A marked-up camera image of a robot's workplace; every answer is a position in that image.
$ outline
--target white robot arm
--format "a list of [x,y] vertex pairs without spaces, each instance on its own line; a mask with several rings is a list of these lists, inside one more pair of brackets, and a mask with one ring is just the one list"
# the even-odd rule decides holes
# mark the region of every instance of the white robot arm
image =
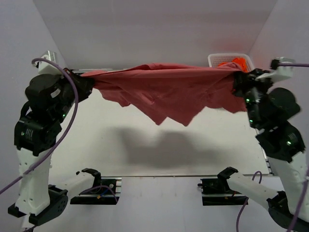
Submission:
[[291,225],[297,232],[309,231],[309,192],[306,180],[307,165],[305,145],[299,131],[287,120],[300,112],[294,95],[284,88],[276,88],[267,94],[274,82],[292,76],[291,67],[279,67],[280,63],[294,60],[279,58],[272,61],[272,73],[254,70],[235,75],[234,94],[246,103],[250,126],[259,130],[256,136],[273,168],[277,171],[285,191],[275,191],[253,182],[234,168],[226,168],[218,174],[218,181],[225,190],[244,194],[263,206],[281,227]]
[[[29,222],[36,226],[58,217],[68,201],[85,189],[101,185],[101,174],[93,169],[83,169],[74,178],[56,186],[48,185],[51,152],[75,95],[69,81],[52,65],[38,68],[40,75],[26,88],[28,102],[15,126],[14,145],[23,178],[18,199],[8,209],[9,214],[18,218],[30,214]],[[66,72],[76,86],[79,102],[85,100],[92,92],[94,80],[81,78],[67,69]],[[47,159],[34,168],[44,157]]]

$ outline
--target white basket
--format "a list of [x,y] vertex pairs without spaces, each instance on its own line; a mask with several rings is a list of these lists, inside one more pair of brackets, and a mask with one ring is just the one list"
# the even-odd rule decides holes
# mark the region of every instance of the white basket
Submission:
[[245,58],[247,69],[249,72],[251,72],[253,69],[255,69],[254,65],[252,64],[252,61],[250,57],[246,54],[241,53],[217,53],[217,54],[210,54],[208,56],[208,63],[209,67],[217,67],[222,62],[232,62],[235,58]]

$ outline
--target orange object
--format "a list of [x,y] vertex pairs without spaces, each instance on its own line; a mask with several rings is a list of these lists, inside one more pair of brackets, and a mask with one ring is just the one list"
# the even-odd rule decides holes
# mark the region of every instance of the orange object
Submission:
[[[246,65],[246,59],[245,58],[235,58],[235,59],[232,60],[232,62],[239,64],[240,67],[241,67],[241,70],[243,70],[244,72],[246,72],[246,73],[248,72],[248,67]],[[222,62],[221,64],[218,65],[218,67],[221,66],[221,65],[227,64],[227,63],[228,62]]]

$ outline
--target crumpled fabric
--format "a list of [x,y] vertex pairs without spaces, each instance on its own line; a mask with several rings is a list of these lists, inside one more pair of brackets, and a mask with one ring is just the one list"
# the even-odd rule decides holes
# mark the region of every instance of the crumpled fabric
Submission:
[[236,63],[217,68],[172,63],[143,64],[118,72],[84,73],[106,100],[136,106],[157,125],[169,117],[184,126],[204,107],[246,111],[243,98],[232,94]]

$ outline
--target white floor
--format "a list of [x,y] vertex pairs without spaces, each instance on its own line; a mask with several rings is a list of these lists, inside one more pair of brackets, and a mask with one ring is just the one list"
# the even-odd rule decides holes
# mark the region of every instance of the white floor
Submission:
[[[197,189],[199,182],[198,177],[125,177],[117,205],[68,205],[62,215],[34,231],[235,232],[241,206],[203,206]],[[282,190],[278,177],[263,177],[262,184]],[[262,206],[249,200],[240,218],[239,231],[286,230]]]
[[205,108],[188,127],[171,119],[157,126],[134,106],[122,108],[95,90],[53,154],[50,177],[64,179],[85,167],[103,176],[217,175],[227,166],[266,174],[255,135],[246,113]]

